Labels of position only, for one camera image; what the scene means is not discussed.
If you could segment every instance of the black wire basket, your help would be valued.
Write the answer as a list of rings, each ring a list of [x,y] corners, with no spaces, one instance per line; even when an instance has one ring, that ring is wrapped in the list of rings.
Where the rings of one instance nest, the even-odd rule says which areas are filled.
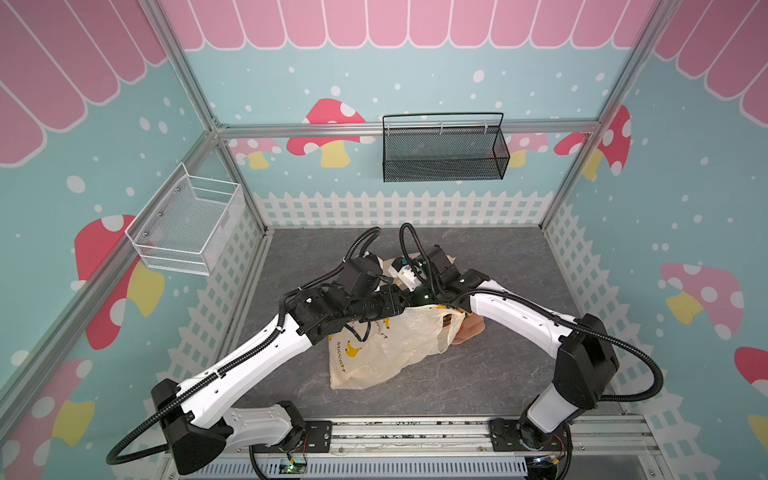
[[[509,149],[503,113],[384,115],[385,182],[501,180]]]

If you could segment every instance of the beige plastic bag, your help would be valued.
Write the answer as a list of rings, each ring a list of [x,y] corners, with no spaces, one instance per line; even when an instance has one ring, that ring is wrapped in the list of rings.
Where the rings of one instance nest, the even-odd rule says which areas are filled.
[[[347,329],[329,339],[332,389],[367,389],[386,382],[404,367],[421,362],[427,355],[447,350],[464,313],[444,306],[407,308],[402,315],[371,323],[365,343]],[[366,325],[350,324],[362,337]]]

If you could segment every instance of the white picket fence illustration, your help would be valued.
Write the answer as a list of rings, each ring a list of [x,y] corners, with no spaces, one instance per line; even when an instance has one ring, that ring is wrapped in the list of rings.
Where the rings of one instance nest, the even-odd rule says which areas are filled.
[[[216,268],[208,276],[206,289],[197,291],[197,306],[188,309],[190,324],[179,329],[179,346],[168,350],[170,365],[168,370],[157,374],[158,382],[163,379],[181,382],[214,363],[217,346],[227,331],[227,322],[235,307],[239,288],[245,280],[250,258],[256,251],[259,235],[256,224],[246,210],[224,247]],[[154,413],[151,398],[144,400],[144,409],[147,410],[147,417]],[[141,442],[134,442],[125,452],[147,448],[149,445],[144,442],[151,445],[165,443],[160,427],[153,426],[141,437]],[[136,462],[115,465],[112,472],[117,480],[155,478],[158,457],[152,455]]]
[[[552,200],[552,192],[543,197],[538,192],[524,196],[522,192],[497,197],[487,192],[475,192],[462,197],[459,192],[447,196],[440,192],[417,197],[413,192],[400,196],[397,192],[385,197],[379,192],[369,196],[363,192],[355,197],[350,192],[343,197],[331,193],[323,197],[316,193],[308,197],[301,193],[282,197],[270,193],[266,198],[254,194],[254,200],[266,223],[273,227],[354,227],[380,225],[398,226],[403,222],[414,225],[522,225],[541,222]]]
[[[610,271],[600,268],[600,255],[592,254],[592,241],[585,239],[586,228],[578,227],[578,215],[573,216],[572,209],[572,204],[561,207],[547,234],[580,314],[591,313],[599,317],[608,333],[650,355],[653,346],[644,345],[637,338],[641,325],[627,318],[629,305],[619,302],[619,287],[608,283]],[[650,370],[637,357],[623,350],[617,349],[617,354],[620,367],[612,382],[614,391],[629,394],[645,390],[653,379]],[[714,472],[720,461],[699,449],[696,437],[700,427],[683,420],[678,409],[682,401],[683,397],[663,388],[652,399],[630,403],[626,407],[632,413],[645,415],[676,478],[685,474],[690,480],[702,475],[715,480]]]

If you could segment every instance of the white wire basket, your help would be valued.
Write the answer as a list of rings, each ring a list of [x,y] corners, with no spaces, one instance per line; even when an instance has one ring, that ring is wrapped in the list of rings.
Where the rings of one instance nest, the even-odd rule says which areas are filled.
[[[244,210],[239,184],[179,164],[125,234],[149,268],[210,275]]]

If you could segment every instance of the metal basket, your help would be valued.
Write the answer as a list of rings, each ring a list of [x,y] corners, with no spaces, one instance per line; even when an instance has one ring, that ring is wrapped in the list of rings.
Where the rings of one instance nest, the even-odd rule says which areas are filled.
[[[509,163],[503,119],[497,112],[385,115],[384,181],[501,180]]]
[[[210,275],[244,209],[239,184],[179,164],[125,234],[149,268]]]

